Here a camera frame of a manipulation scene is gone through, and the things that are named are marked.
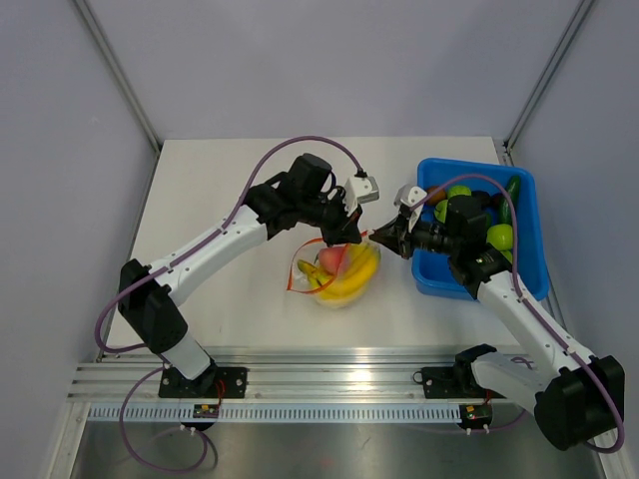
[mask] metal floor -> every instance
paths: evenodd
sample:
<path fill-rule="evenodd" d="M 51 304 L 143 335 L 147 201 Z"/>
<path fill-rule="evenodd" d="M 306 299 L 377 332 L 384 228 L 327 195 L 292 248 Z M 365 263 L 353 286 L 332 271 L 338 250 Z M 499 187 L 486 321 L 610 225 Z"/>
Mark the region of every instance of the metal floor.
<path fill-rule="evenodd" d="M 503 421 L 512 408 L 499 411 Z M 166 423 L 127 424 L 139 448 L 166 429 Z M 495 479 L 602 478 L 598 459 L 586 448 L 560 452 L 550 446 L 530 417 L 507 432 L 488 436 L 429 432 L 453 425 L 413 424 L 239 424 L 209 429 L 218 451 L 204 467 L 186 477 L 274 479 Z M 202 451 L 188 433 L 167 436 L 143 447 L 141 455 L 165 467 L 185 467 Z M 87 424 L 73 478 L 155 478 L 127 457 L 118 424 Z"/>

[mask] gray wall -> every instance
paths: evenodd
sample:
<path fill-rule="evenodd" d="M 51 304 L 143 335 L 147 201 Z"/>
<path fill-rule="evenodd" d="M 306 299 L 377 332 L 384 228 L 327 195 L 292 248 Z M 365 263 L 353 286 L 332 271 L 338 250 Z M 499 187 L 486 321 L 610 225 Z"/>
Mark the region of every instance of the gray wall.
<path fill-rule="evenodd" d="M 503 138 L 577 0 L 91 3 L 163 138 Z"/>
<path fill-rule="evenodd" d="M 639 457 L 639 3 L 599 2 L 520 143 L 537 179 L 546 254 L 577 337 L 626 378 Z"/>
<path fill-rule="evenodd" d="M 37 476 L 153 157 L 66 1 L 0 11 L 1 476 Z"/>

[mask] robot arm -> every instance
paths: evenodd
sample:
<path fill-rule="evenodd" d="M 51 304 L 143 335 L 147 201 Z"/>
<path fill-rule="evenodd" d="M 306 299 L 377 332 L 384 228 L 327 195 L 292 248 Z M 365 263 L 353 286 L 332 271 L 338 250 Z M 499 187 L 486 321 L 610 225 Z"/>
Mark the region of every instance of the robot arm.
<path fill-rule="evenodd" d="M 610 408 L 573 354 L 589 361 L 587 367 L 623 417 L 621 365 L 612 356 L 594 356 L 525 287 L 521 297 L 515 292 L 510 262 L 486 244 L 486 213 L 478 200 L 466 196 L 449 199 L 445 225 L 435 225 L 420 220 L 421 208 L 412 207 L 425 196 L 418 187 L 401 189 L 395 199 L 399 215 L 369 238 L 404 258 L 410 258 L 416 248 L 447 254 L 454 279 L 501 319 L 537 366 L 536 371 L 529 371 L 492 346 L 475 346 L 455 357 L 452 376 L 458 389 L 468 397 L 485 395 L 488 389 L 511 399 L 534 414 L 545 437 L 561 450 L 614 428 Z M 536 309 L 541 320 L 524 301 Z M 567 347 L 557 342 L 556 335 Z"/>
<path fill-rule="evenodd" d="M 177 369 L 187 393 L 207 394 L 218 372 L 215 361 L 189 334 L 178 310 L 200 284 L 246 250 L 297 223 L 320 228 L 328 244 L 361 241 L 357 227 L 360 204 L 378 198 L 374 178 L 358 172 L 348 179 L 345 188 L 333 184 L 323 192 L 329 177 L 334 182 L 327 162 L 304 154 L 288 172 L 251 187 L 225 229 L 229 217 L 149 266 L 132 259 L 122 267 L 120 291 L 157 274 L 121 300 L 118 307 L 144 344 Z M 215 239 L 201 246 L 217 230 L 221 231 Z M 175 264 L 181 256 L 185 258 Z"/>

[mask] zucchini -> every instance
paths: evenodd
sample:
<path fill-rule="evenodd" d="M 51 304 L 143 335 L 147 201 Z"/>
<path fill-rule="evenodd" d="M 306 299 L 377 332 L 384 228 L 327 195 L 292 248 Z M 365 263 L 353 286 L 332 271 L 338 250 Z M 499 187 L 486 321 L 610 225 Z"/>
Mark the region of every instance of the zucchini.
<path fill-rule="evenodd" d="M 506 185 L 506 191 L 510 195 L 512 203 L 515 206 L 515 210 L 517 211 L 517 202 L 519 200 L 519 192 L 521 191 L 521 177 L 519 177 L 518 175 L 513 175 L 512 177 L 510 177 L 510 180 L 508 180 L 508 184 Z M 508 207 L 506 198 L 502 198 L 499 201 L 497 215 L 499 216 L 500 223 L 512 225 L 512 211 Z"/>

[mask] blue plastic container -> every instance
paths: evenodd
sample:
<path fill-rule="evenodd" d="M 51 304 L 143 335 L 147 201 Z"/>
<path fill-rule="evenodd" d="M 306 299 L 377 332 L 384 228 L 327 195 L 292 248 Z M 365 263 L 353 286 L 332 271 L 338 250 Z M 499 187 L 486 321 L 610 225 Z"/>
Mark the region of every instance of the blue plastic container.
<path fill-rule="evenodd" d="M 521 168 L 428 158 L 419 163 L 417 185 L 426 189 L 467 173 L 486 175 L 504 186 L 513 175 L 521 177 L 521 192 L 517 203 L 519 274 L 532 295 L 537 300 L 543 299 L 548 294 L 548 271 L 543 254 L 537 195 L 532 175 Z M 464 180 L 461 184 L 472 190 L 484 190 L 491 195 L 497 193 L 495 186 L 483 180 Z M 434 221 L 433 211 L 434 207 L 424 207 L 422 218 L 428 222 Z M 494 212 L 492 213 L 493 224 L 496 225 L 497 217 Z M 423 294 L 472 299 L 470 294 L 452 278 L 445 254 L 416 250 L 412 258 L 412 275 L 417 283 L 417 289 Z"/>

